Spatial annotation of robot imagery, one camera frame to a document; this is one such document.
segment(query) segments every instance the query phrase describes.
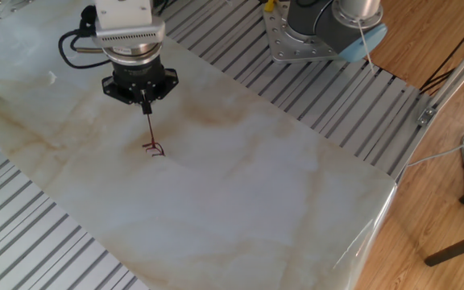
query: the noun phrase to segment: wooden floor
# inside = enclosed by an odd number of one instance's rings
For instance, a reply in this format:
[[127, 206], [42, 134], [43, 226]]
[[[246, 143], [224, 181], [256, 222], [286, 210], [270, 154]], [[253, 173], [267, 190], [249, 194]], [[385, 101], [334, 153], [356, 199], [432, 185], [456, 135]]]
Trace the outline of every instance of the wooden floor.
[[[383, 4], [390, 31], [396, 27], [400, 32], [390, 33], [395, 43], [381, 45], [374, 53], [375, 63], [421, 86], [464, 36], [464, 1], [383, 0]], [[463, 57], [464, 44], [443, 71]], [[439, 113], [412, 159], [456, 147], [463, 135], [464, 86]], [[409, 168], [356, 290], [464, 289], [464, 255], [436, 267], [423, 262], [427, 255], [464, 239], [464, 205], [458, 202], [463, 193], [460, 153]]]
[[[420, 88], [464, 37], [464, 0], [381, 0], [388, 33], [372, 52], [381, 68]], [[464, 57], [464, 44], [445, 69]]]

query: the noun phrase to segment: robot end effector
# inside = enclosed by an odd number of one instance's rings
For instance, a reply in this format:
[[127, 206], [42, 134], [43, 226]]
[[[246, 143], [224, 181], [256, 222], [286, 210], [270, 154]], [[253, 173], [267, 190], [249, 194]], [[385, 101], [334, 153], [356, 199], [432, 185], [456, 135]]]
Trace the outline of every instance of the robot end effector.
[[[164, 39], [164, 21], [151, 14], [150, 0], [96, 0], [81, 13], [79, 29], [59, 40], [60, 54], [73, 68], [93, 68], [111, 63], [112, 76], [101, 81], [103, 92], [126, 104], [139, 104], [144, 114], [151, 114], [151, 103], [160, 100], [178, 84], [176, 71], [164, 68], [160, 49]], [[71, 49], [80, 38], [93, 42], [109, 58], [98, 64], [77, 66], [64, 54], [63, 43], [75, 35]]]

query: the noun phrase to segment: slatted metal platform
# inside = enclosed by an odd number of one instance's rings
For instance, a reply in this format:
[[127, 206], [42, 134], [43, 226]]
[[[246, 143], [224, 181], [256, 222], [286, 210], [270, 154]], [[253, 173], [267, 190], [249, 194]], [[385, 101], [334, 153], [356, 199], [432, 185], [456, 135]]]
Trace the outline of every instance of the slatted metal platform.
[[[28, 1], [3, 1], [0, 18]], [[168, 36], [398, 180], [429, 96], [365, 61], [275, 64], [257, 0], [178, 0]], [[0, 153], [0, 289], [147, 289]]]

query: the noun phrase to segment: yellow object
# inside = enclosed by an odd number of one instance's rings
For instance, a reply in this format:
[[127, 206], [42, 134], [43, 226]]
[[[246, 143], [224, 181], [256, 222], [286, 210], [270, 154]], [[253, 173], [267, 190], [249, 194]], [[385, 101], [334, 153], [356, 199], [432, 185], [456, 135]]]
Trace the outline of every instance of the yellow object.
[[264, 5], [264, 11], [272, 12], [275, 8], [275, 0], [267, 0], [267, 3]]

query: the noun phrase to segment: marble surface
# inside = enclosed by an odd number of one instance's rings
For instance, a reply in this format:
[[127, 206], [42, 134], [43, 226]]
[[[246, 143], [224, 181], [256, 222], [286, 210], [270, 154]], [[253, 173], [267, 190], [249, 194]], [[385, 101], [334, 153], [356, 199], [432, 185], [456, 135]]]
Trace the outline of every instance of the marble surface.
[[[153, 290], [352, 289], [396, 185], [170, 39], [180, 84], [141, 109], [56, 50], [87, 1], [0, 23], [0, 148]], [[73, 62], [102, 56], [69, 55]]]

